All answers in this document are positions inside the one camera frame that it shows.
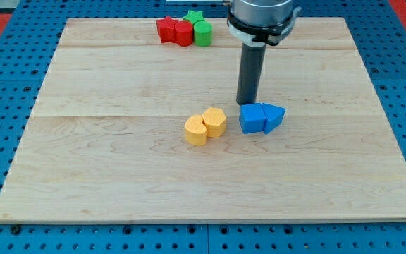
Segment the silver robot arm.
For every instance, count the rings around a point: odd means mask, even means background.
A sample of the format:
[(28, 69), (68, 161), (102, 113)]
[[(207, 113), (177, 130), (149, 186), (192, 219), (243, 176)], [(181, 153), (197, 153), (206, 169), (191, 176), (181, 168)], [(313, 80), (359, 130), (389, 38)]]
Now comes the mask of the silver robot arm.
[(301, 12), (293, 0), (232, 0), (227, 25), (249, 47), (276, 46), (291, 33)]

